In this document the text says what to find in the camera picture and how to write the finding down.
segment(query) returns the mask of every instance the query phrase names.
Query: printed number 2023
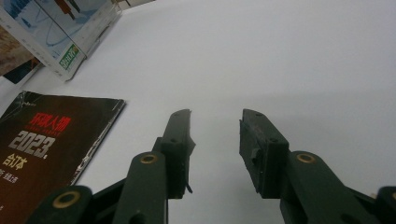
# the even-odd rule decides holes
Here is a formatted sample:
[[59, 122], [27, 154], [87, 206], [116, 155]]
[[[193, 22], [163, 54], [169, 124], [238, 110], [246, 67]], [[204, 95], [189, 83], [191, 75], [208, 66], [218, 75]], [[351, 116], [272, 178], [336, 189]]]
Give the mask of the printed number 2023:
[[9, 144], [9, 147], [16, 148], [17, 150], [42, 158], [54, 142], [55, 138], [21, 131]]

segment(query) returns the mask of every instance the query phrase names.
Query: book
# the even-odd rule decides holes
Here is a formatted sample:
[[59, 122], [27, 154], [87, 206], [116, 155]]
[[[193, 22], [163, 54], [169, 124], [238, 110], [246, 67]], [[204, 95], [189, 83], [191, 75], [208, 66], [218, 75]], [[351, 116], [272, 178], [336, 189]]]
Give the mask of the book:
[[0, 26], [0, 77], [14, 84], [33, 74], [40, 61]]
[[62, 80], [74, 76], [119, 15], [111, 0], [0, 0], [0, 25]]
[[52, 191], [75, 184], [124, 106], [21, 92], [0, 118], [0, 223], [24, 223]]

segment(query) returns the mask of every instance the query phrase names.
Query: book spine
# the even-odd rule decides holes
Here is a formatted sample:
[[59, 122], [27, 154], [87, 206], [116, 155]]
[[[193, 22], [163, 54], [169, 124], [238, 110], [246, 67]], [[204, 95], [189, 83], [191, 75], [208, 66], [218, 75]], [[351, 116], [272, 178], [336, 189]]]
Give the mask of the book spine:
[[2, 7], [0, 7], [0, 25], [24, 45], [40, 62], [48, 67], [61, 80], [68, 80], [73, 77], [70, 73], [52, 58], [48, 51], [42, 48], [31, 35], [25, 31]]

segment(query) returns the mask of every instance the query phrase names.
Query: white table surface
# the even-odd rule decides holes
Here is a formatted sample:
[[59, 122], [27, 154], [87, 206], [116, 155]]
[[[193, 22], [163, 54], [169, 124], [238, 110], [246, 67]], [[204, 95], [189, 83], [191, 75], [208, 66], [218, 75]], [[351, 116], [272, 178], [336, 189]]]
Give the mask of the white table surface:
[[395, 22], [394, 0], [158, 0], [124, 11], [71, 81], [42, 68], [2, 85], [0, 112], [21, 90], [127, 100], [78, 181], [97, 192], [189, 108], [194, 193], [170, 201], [169, 223], [283, 223], [239, 156], [243, 108], [345, 185], [396, 185]]

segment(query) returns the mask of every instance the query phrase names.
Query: white surface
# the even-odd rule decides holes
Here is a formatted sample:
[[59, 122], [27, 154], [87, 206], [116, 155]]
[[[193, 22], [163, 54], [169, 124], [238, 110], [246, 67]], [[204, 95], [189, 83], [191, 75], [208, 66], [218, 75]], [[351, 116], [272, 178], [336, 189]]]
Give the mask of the white surface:
[[169, 223], [283, 223], [238, 154], [242, 109], [264, 113], [291, 150], [316, 153], [353, 189], [396, 185], [395, 21], [393, 0], [155, 1], [124, 11], [72, 81], [45, 68], [23, 89], [128, 100], [80, 185], [124, 178], [189, 108], [194, 193], [170, 202]]

